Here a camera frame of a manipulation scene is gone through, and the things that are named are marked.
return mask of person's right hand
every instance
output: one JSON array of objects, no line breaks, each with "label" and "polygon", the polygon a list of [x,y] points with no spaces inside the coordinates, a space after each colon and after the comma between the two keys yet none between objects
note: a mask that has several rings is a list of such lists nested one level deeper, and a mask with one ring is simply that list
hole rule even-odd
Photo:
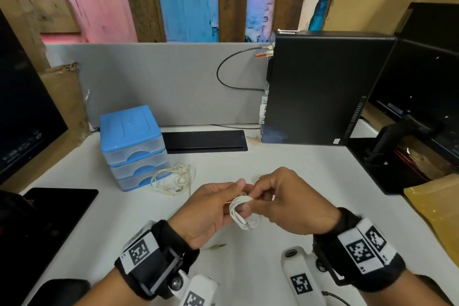
[{"label": "person's right hand", "polygon": [[293,234],[325,234],[341,218],[334,205],[285,167],[262,175],[249,196],[254,200],[244,205],[244,211],[266,216]]}]

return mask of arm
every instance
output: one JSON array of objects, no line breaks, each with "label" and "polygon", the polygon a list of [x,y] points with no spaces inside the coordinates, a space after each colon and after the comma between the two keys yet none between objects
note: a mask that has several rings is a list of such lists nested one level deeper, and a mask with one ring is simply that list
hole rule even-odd
[{"label": "arm", "polygon": [[[341,212],[334,205],[284,167],[260,177],[249,195],[254,200],[245,204],[248,214],[266,216],[294,234],[325,234],[341,219]],[[361,294],[369,306],[447,306],[409,271],[382,291]]]},{"label": "arm", "polygon": [[[215,232],[233,222],[228,205],[241,191],[253,185],[241,179],[236,183],[201,186],[169,220],[169,225],[194,250],[201,248]],[[247,218],[248,212],[240,212]],[[75,306],[145,306],[150,301],[138,297],[117,269],[111,270]]]}]

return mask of gray partition panel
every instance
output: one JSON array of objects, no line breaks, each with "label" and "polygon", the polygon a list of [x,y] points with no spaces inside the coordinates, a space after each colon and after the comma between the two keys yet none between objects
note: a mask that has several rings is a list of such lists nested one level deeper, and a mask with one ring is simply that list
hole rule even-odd
[{"label": "gray partition panel", "polygon": [[[260,91],[221,85],[221,61],[251,43],[48,44],[52,66],[80,63],[89,122],[99,116],[148,105],[160,126],[258,123]],[[267,59],[257,50],[228,60],[220,78],[231,86],[264,88]]]}]

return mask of table surface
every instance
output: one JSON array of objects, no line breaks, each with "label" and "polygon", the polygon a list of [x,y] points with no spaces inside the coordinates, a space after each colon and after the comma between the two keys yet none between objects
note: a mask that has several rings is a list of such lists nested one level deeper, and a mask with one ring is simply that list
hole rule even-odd
[{"label": "table surface", "polygon": [[[226,130],[215,126],[165,127],[162,131]],[[435,280],[454,304],[459,304],[459,268],[447,256],[424,220],[401,196],[386,196],[346,147],[262,144],[259,131],[246,130],[248,151],[170,155],[171,164],[196,167],[192,191],[210,182],[252,182],[256,176],[280,166],[295,170],[333,204],[370,218],[404,257],[414,273]],[[373,137],[376,132],[359,121],[353,137]],[[145,186],[123,193],[100,152],[100,135],[94,133],[32,187],[94,188],[99,195],[55,256],[26,299],[50,279],[87,279],[92,284],[113,267],[122,246],[147,220],[169,218],[188,198],[186,193],[166,196]],[[232,225],[220,230],[205,247],[226,244],[216,251],[202,251],[191,274],[205,274],[220,284],[220,305],[295,305],[280,266],[281,252],[300,245],[312,251],[312,236],[287,233],[263,219],[252,231]],[[333,292],[353,306],[365,303],[351,286],[334,285],[328,273],[312,269],[322,290]],[[153,305],[178,301],[155,300]],[[327,297],[328,305],[341,305]]]}]

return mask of desktop computer case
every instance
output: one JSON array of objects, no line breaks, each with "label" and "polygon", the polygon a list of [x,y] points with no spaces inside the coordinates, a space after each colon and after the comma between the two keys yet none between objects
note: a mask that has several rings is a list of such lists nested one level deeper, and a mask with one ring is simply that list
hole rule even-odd
[{"label": "desktop computer case", "polygon": [[262,141],[346,145],[396,38],[279,30],[273,41]]}]

